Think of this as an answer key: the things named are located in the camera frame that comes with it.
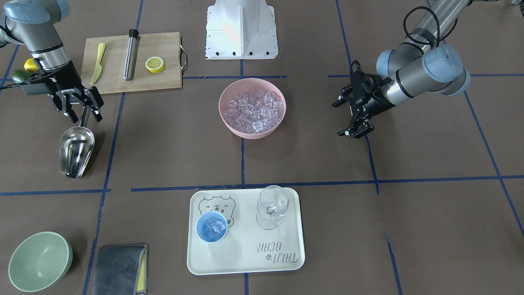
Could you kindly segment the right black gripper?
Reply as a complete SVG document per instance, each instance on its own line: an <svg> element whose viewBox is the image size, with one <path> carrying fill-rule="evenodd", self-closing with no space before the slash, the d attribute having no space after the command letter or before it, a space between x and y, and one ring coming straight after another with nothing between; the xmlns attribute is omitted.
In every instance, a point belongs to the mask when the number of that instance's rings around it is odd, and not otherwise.
<svg viewBox="0 0 524 295"><path fill-rule="evenodd" d="M55 109L63 112L72 123L79 121L72 108L75 103L88 107L98 123L103 120L100 108L104 101L99 90L95 86L84 89L72 61L55 68L44 68L42 60L34 60L34 64L37 71L20 84L26 95L47 95Z"/></svg>

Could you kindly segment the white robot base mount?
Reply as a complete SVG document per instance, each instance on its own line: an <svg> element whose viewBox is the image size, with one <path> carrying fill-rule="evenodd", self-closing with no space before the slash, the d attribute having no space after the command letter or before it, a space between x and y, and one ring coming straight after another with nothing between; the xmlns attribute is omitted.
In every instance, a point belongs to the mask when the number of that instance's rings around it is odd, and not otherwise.
<svg viewBox="0 0 524 295"><path fill-rule="evenodd" d="M265 0L217 0L206 16L206 59L278 57L275 11Z"/></svg>

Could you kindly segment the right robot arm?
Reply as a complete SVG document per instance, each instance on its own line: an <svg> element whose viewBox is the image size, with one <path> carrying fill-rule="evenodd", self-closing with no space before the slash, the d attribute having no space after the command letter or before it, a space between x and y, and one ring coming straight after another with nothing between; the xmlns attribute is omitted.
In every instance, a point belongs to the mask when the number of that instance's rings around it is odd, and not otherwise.
<svg viewBox="0 0 524 295"><path fill-rule="evenodd" d="M88 109L98 123L103 119L104 101L99 90L86 88L73 64L55 24L67 18L70 6L66 0L12 0L1 13L1 46L25 45L37 70L23 82L12 84L26 95L46 95L54 108L73 123L79 118L72 105Z"/></svg>

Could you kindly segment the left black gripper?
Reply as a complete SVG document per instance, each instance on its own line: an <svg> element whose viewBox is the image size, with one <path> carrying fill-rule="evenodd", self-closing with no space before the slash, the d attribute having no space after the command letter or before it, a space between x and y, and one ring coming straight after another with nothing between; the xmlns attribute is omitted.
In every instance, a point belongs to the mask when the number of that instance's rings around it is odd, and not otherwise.
<svg viewBox="0 0 524 295"><path fill-rule="evenodd" d="M369 122L369 119L395 106L382 92L383 86L393 82L391 78L364 73L361 64L354 60L350 65L350 84L341 89L337 101L332 103L333 108L350 103L352 115L350 125L339 131L337 135L359 139L373 132L375 126Z"/></svg>

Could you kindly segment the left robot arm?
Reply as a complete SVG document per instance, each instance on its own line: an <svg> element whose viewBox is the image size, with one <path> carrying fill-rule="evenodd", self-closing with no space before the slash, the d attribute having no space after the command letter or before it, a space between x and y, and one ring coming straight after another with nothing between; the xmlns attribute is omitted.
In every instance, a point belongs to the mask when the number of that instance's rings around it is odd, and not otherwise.
<svg viewBox="0 0 524 295"><path fill-rule="evenodd" d="M374 131L373 116L424 94L459 95L470 85L470 73L456 50L444 40L455 29L459 15L470 0L438 0L428 8L415 28L403 28L405 39L395 50L383 51L376 73L365 73L354 60L350 84L342 88L332 106L349 104L351 120L339 136L362 138Z"/></svg>

